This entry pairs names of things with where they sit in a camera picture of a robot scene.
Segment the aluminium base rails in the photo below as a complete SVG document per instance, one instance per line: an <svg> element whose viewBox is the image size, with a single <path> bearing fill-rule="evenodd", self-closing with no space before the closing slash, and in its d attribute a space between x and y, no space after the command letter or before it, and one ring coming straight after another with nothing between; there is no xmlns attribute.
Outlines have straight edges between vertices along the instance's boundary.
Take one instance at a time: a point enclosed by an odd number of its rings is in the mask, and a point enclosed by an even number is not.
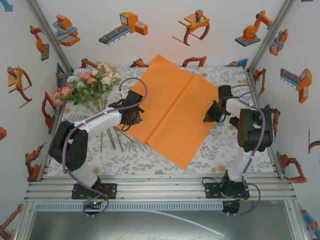
<svg viewBox="0 0 320 240"><path fill-rule="evenodd" d="M178 175L109 175L102 176L102 183L117 184L116 201L204 201L204 180L201 174ZM293 184L280 180L275 172L250 172L247 181L257 185L249 187L251 200L294 200ZM41 181L28 185L24 200L71 201L75 181L64 176L45 176Z"/></svg>

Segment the floral print tablecloth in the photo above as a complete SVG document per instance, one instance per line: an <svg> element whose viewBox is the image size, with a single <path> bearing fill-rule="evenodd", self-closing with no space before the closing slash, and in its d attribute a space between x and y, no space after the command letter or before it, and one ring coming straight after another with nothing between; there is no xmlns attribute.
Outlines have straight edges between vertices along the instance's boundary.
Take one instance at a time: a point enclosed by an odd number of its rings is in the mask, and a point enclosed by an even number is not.
<svg viewBox="0 0 320 240"><path fill-rule="evenodd" d="M242 67L184 67L183 70L199 74L208 82L220 85L248 84L247 74ZM147 68L122 67L117 69L121 80L141 78ZM84 120L94 113L83 105L67 102L61 121L76 122ZM229 124L229 117L224 122L215 124L198 149L187 169L183 169L126 132L126 136L112 131L113 148L106 131L93 138L87 149L87 162L94 173L100 176L111 175L180 175L224 173L231 167L239 149L237 129ZM249 172L273 173L274 166L268 150L254 156Z"/></svg>

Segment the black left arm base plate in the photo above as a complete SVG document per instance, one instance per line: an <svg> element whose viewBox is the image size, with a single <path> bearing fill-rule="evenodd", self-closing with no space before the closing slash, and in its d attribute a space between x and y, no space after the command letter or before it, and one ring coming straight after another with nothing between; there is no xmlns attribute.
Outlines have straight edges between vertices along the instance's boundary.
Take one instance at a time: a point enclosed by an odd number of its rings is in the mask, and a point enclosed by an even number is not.
<svg viewBox="0 0 320 240"><path fill-rule="evenodd" d="M116 183L100 183L95 186L95 189L108 197L108 199L115 199L117 194ZM96 192L92 192L76 183L73 185L71 198L73 200L86 200L86 199L103 199L102 195L99 195Z"/></svg>

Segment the orange wrapping paper sheet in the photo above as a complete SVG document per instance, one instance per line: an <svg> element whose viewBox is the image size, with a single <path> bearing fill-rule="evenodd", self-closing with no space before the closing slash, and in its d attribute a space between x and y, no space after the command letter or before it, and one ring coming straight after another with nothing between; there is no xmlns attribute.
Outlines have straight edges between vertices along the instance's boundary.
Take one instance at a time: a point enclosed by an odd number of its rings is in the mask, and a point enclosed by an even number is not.
<svg viewBox="0 0 320 240"><path fill-rule="evenodd" d="M146 99L142 121L127 131L137 140L186 169L214 126L203 122L218 99L218 87L157 55L131 90Z"/></svg>

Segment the artificial pink white flower bunch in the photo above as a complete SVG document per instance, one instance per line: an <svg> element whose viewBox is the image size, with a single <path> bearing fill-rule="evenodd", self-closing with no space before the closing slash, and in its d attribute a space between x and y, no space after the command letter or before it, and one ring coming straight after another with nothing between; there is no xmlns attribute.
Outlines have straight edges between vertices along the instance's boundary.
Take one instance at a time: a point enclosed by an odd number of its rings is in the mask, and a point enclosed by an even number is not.
<svg viewBox="0 0 320 240"><path fill-rule="evenodd" d="M80 107L89 111L90 115L105 110L109 103L109 95L113 87L121 81L116 68L98 62L92 70L73 74L66 80L64 87L59 87L53 100L64 105L62 120L73 115L74 121L80 120Z"/></svg>

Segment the circuit board with green light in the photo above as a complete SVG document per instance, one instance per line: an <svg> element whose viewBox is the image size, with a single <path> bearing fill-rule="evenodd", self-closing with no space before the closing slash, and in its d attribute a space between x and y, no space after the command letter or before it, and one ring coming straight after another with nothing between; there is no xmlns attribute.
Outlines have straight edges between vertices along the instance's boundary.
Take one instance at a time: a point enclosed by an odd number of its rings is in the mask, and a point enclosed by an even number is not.
<svg viewBox="0 0 320 240"><path fill-rule="evenodd" d="M88 200L84 202L83 206L85 209L90 210L100 209L103 202L104 201Z"/></svg>

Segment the aluminium side rail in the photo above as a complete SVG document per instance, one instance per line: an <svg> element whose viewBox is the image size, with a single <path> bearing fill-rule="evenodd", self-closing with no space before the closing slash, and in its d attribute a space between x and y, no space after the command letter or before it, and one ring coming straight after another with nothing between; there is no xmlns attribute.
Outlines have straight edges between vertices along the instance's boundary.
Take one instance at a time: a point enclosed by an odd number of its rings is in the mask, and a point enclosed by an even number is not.
<svg viewBox="0 0 320 240"><path fill-rule="evenodd" d="M54 140L55 134L57 132L57 129L59 127L59 124L61 122L62 116L63 116L63 111L65 108L65 105L57 105L57 113L54 115L55 116L55 122L52 127L51 134L49 135L51 137L50 141L44 146L46 150L46 155L43 158L41 165L40 165L40 170L37 176L36 181L40 182L43 179L43 176L48 172L50 162L51 162L51 156L49 155L49 148Z"/></svg>
<svg viewBox="0 0 320 240"><path fill-rule="evenodd" d="M249 84L252 84L254 87L254 91L251 93L253 103L257 107L263 108L263 105L260 100L260 94L259 94L259 91L257 90L256 73L255 72L250 73L249 69L246 69L246 72L247 72L247 82ZM267 104L266 107L268 107L271 110L272 127L273 127L273 143L270 147L267 148L267 151L268 151L270 160L272 162L273 168L277 172L278 178L280 180L283 180L285 177L282 171L282 166L278 160L277 151L275 149L276 136L278 133L278 121L279 121L281 112L277 108L271 107L269 104Z"/></svg>

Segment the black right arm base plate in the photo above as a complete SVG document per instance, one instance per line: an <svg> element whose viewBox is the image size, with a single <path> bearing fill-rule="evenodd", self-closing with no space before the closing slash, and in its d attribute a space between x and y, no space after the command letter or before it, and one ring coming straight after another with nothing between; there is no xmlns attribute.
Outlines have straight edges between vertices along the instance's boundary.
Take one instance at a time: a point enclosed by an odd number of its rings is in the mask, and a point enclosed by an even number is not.
<svg viewBox="0 0 320 240"><path fill-rule="evenodd" d="M231 183L224 186L222 183L208 182L204 184L207 199L236 199L247 200L250 198L249 191L241 182Z"/></svg>

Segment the aluminium frame post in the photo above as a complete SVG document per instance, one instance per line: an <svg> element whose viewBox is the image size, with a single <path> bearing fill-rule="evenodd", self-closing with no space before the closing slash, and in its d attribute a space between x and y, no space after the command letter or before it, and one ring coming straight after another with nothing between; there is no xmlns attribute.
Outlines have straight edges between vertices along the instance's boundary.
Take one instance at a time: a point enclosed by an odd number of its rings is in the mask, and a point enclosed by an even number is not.
<svg viewBox="0 0 320 240"><path fill-rule="evenodd" d="M294 7L297 0L285 0L283 5L281 6L278 14L276 15L271 27L269 28L264 40L262 41L261 46L259 47L256 55L254 56L249 69L248 74L252 76L257 69L260 61L264 57L265 53L269 49L272 41L274 40L276 34L279 32L280 27L282 26L283 22L291 12L292 8Z"/></svg>
<svg viewBox="0 0 320 240"><path fill-rule="evenodd" d="M40 25L41 30L46 35L50 45L55 50L59 60L61 61L62 65L65 67L65 70L68 74L71 74L73 72L73 69L64 54L62 48L60 47L60 44L58 40L55 37L54 32L52 31L46 16L44 15L43 11L41 10L39 4L36 0L25 0L29 9L31 10L32 14L34 15L36 21Z"/></svg>

